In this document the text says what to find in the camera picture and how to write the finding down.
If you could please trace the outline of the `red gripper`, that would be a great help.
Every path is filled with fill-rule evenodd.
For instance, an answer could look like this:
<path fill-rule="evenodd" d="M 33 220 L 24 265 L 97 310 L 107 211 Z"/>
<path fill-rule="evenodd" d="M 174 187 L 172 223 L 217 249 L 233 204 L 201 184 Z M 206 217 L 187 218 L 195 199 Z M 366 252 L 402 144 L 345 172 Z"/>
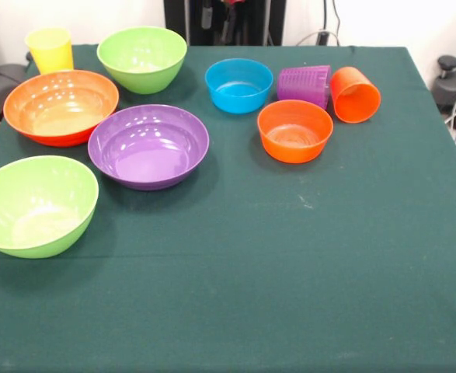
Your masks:
<path fill-rule="evenodd" d="M 223 0 L 226 5 L 235 5 L 237 3 L 243 3 L 245 0 Z M 202 1 L 201 9 L 201 27 L 203 29 L 210 29 L 213 18 L 213 5 L 211 0 Z M 223 23 L 223 29 L 221 32 L 221 42 L 223 44 L 229 44 L 232 42 L 234 29 L 236 23 L 236 11 L 234 6 L 229 6 L 226 12 L 226 18 Z"/>

